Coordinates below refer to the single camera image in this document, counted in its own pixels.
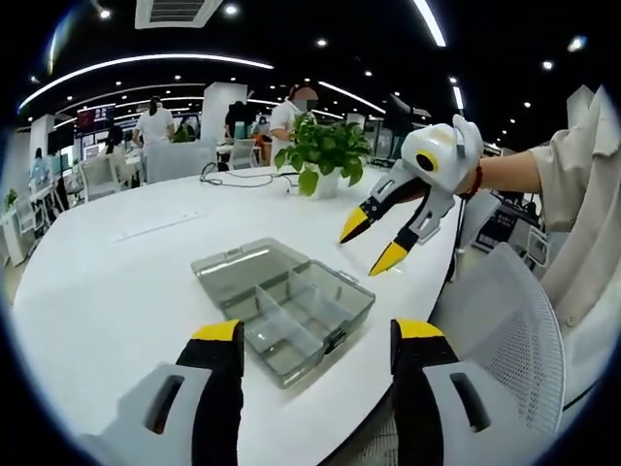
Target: clear plastic box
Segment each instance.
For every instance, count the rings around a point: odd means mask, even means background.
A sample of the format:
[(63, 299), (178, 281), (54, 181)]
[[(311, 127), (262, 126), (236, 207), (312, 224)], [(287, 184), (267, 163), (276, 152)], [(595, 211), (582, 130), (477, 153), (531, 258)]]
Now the clear plastic box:
[(375, 302), (350, 277), (270, 238), (192, 270), (226, 318), (245, 323), (246, 346), (283, 388), (351, 335)]

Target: white shirt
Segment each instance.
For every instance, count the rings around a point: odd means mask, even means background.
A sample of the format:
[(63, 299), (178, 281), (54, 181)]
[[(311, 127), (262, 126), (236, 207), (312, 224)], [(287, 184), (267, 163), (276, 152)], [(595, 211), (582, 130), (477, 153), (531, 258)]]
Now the white shirt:
[(144, 112), (138, 118), (136, 129), (141, 132), (145, 146), (168, 141), (168, 127), (175, 124), (173, 114), (169, 110), (158, 108), (155, 115)]
[[(284, 129), (287, 132), (291, 132), (293, 130), (293, 122), (295, 118), (301, 114), (302, 112), (298, 109), (293, 102), (287, 100), (282, 102), (280, 105), (277, 105), (272, 110), (272, 118), (270, 120), (270, 131), (275, 129)], [(282, 141), (277, 137), (272, 138), (272, 156), (271, 163), (274, 165), (274, 158), (277, 154), (283, 150), (292, 146), (293, 143), (290, 141)]]

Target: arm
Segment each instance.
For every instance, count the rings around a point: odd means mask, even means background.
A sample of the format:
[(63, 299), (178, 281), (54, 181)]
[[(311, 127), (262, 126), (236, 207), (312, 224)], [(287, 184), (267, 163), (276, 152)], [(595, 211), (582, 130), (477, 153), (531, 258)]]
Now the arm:
[[(482, 158), (480, 166), (483, 171), (481, 189), (541, 193), (539, 170), (530, 150), (509, 157)], [(470, 191), (475, 178), (476, 173), (470, 172), (459, 193)]]
[(281, 141), (291, 141), (291, 138), (289, 138), (289, 132), (286, 129), (273, 129), (272, 131), (270, 131), (270, 134), (274, 138), (280, 139)]

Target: white pillar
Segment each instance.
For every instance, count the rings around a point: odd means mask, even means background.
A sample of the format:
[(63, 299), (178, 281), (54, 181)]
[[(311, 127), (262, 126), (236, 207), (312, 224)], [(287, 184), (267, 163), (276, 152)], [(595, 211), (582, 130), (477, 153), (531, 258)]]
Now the white pillar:
[(347, 123), (358, 123), (360, 127), (365, 129), (365, 116), (360, 114), (347, 114)]
[(245, 104), (247, 85), (232, 83), (213, 83), (205, 89), (203, 115), (201, 118), (201, 139), (224, 139), (224, 119), (229, 105), (241, 101)]
[(567, 123), (568, 128), (578, 124), (580, 119), (586, 115), (593, 102), (594, 94), (586, 85), (582, 85), (567, 99)]
[(48, 134), (54, 127), (54, 117), (52, 115), (43, 115), (36, 119), (30, 125), (30, 167), (35, 159), (37, 148), (41, 148), (43, 157), (48, 156)]

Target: white table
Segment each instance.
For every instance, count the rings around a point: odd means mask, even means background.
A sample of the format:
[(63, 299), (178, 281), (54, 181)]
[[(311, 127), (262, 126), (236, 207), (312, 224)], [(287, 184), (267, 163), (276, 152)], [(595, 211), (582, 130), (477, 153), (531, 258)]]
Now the white table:
[(202, 325), (223, 320), (192, 274), (192, 261), (274, 237), (376, 294), (358, 333), (287, 390), (246, 355), (240, 465), (315, 466), (325, 459), (391, 384), (390, 319), (427, 320), (455, 241), (457, 209), (424, 247), (368, 277), (417, 204), (397, 206), (340, 248), (350, 210), (380, 174), (368, 168), (362, 182), (343, 185), (330, 201), (287, 194), (281, 180), (241, 189), (190, 178), (124, 191), (61, 216), (33, 254), (11, 316), (34, 380), (69, 431), (101, 432), (120, 396), (161, 361), (175, 362)]
[[(255, 152), (260, 152), (261, 151), (261, 147), (260, 146), (254, 146), (252, 148), (252, 150), (254, 150)], [(221, 146), (216, 146), (215, 148), (215, 152), (216, 153), (231, 153), (233, 151), (233, 145), (232, 144), (223, 144)]]

